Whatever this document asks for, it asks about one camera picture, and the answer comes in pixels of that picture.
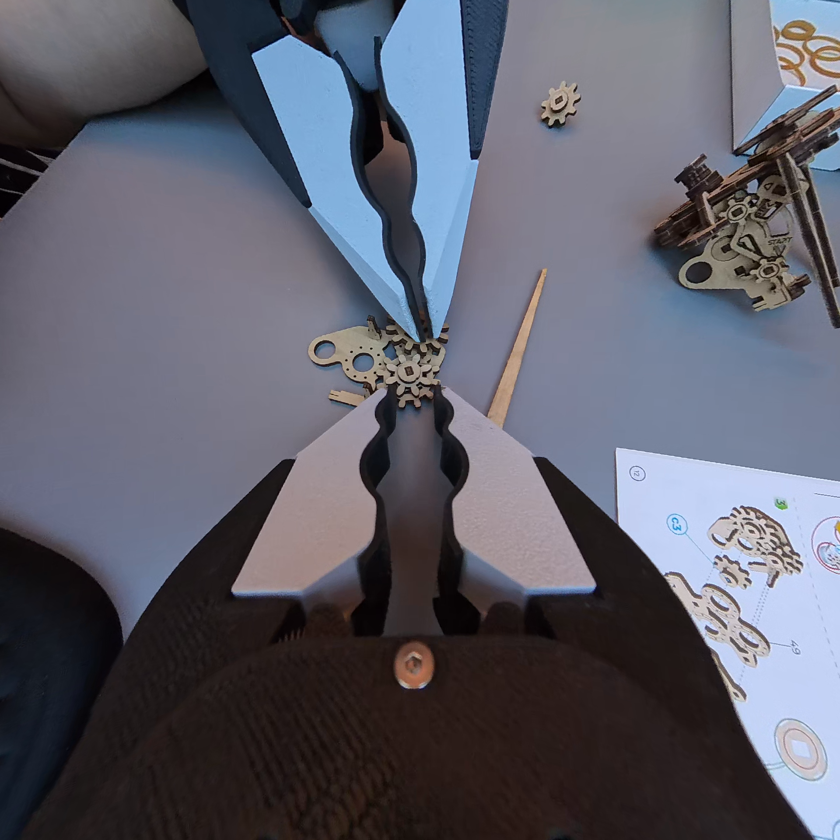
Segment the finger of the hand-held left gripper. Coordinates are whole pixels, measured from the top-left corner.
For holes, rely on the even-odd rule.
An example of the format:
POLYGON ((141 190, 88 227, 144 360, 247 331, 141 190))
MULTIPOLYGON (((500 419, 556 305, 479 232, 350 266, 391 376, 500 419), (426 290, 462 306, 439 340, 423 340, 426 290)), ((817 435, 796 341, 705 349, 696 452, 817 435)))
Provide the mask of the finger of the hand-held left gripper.
POLYGON ((387 313, 414 339, 410 281, 385 244, 388 225, 364 180, 364 109, 340 56, 287 36, 253 61, 309 196, 310 214, 387 313))
POLYGON ((427 315, 438 333, 455 288, 478 167, 470 156, 460 3, 405 2, 377 69, 413 153, 412 215, 423 238, 427 315))

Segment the grey desk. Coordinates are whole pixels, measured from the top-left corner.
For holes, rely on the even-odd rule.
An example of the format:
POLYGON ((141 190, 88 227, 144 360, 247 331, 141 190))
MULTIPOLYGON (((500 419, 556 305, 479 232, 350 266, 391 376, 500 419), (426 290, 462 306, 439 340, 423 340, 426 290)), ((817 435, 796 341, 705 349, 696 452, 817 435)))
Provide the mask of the grey desk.
MULTIPOLYGON (((730 156, 728 2, 511 2, 442 380, 608 514, 615 447, 838 479, 820 292, 756 313, 649 237, 730 156), (563 126, 540 119, 577 83, 563 126)), ((96 576, 128 634, 262 477, 346 413, 308 358, 383 320, 212 87, 88 126, 2 230, 2 523, 96 576)))

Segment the small wooden gear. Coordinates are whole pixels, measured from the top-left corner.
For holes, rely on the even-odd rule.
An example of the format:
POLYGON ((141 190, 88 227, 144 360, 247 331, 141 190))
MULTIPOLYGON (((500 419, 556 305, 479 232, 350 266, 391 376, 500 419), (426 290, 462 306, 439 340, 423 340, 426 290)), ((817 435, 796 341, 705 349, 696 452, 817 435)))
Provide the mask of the small wooden gear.
POLYGON ((552 87, 549 96, 541 102, 540 119, 550 128, 563 126, 569 117, 576 114, 580 99, 577 83, 567 84, 562 81, 558 87, 552 87))

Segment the wooden mechanical model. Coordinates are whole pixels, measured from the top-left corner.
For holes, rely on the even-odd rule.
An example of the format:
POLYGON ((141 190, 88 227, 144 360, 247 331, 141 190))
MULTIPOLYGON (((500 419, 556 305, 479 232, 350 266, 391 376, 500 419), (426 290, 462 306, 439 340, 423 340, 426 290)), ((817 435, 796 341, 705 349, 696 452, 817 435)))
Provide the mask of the wooden mechanical model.
POLYGON ((664 248, 702 252, 679 271, 695 290, 745 291, 755 310, 770 310, 804 293, 811 279, 793 276, 786 258, 797 226, 811 257, 832 325, 839 326, 838 267, 809 164, 837 142, 838 108, 816 107, 832 85, 771 121, 735 154, 754 150, 723 177, 701 155, 675 178, 687 201, 654 230, 664 248))

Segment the pointed wooden stick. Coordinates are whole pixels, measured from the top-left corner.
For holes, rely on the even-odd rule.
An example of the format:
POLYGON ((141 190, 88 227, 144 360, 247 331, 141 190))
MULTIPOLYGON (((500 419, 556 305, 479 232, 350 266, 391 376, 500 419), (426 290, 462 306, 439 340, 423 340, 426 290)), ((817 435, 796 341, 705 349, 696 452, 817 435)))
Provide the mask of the pointed wooden stick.
POLYGON ((538 309, 547 273, 547 268, 542 268, 539 273, 530 302, 524 313, 517 337, 512 345, 487 413, 488 419, 499 427, 504 427, 508 416, 509 406, 522 367, 523 356, 528 346, 532 324, 538 309))

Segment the person's left forearm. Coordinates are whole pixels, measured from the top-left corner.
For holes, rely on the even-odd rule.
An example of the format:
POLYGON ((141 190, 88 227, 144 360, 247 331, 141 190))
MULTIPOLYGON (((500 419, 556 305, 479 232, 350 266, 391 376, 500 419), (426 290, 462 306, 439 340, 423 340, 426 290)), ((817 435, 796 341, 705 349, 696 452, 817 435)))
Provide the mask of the person's left forearm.
POLYGON ((66 145, 88 120, 154 102, 206 66, 173 2, 2 1, 2 142, 66 145))

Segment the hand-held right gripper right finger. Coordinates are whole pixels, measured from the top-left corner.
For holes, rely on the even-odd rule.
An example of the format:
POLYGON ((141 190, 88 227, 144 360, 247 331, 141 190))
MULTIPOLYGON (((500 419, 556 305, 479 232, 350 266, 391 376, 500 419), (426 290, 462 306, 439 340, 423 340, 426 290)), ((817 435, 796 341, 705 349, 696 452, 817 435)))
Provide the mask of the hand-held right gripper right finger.
POLYGON ((440 466, 451 490, 434 611, 479 623, 498 602, 589 593, 595 581, 531 453, 451 389, 437 388, 440 466))

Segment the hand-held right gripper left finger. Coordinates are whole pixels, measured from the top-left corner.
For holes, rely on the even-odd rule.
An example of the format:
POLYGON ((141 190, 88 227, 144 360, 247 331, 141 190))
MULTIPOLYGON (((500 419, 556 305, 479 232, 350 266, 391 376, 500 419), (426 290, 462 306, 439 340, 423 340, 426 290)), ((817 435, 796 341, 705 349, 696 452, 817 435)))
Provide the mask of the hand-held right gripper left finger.
POLYGON ((396 396, 378 391, 300 452, 233 595, 330 603, 354 627, 384 626, 392 567, 377 487, 395 425, 396 396))

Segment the black mesh cushion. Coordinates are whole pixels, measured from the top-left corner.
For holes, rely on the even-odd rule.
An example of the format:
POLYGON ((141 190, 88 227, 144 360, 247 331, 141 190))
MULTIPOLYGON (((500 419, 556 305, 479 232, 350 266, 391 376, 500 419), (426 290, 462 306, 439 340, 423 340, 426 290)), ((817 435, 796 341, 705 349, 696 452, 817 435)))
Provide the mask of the black mesh cushion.
POLYGON ((123 644, 107 593, 1 530, 1 838, 17 838, 84 729, 123 644))

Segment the white instruction booklet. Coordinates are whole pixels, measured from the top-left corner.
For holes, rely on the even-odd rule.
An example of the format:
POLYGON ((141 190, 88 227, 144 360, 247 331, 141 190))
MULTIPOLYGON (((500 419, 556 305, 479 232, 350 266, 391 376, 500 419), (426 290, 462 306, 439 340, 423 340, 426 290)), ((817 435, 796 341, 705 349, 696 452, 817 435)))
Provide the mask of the white instruction booklet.
POLYGON ((838 838, 838 483, 619 448, 616 494, 765 768, 815 838, 838 838))

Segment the white cardboard tray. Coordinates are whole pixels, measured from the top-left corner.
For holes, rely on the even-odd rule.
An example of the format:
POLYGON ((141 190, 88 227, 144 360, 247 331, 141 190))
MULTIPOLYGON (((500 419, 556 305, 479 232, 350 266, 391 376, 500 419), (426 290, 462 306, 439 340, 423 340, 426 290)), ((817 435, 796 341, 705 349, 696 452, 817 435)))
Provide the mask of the white cardboard tray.
POLYGON ((733 145, 839 85, 839 2, 730 1, 733 145))

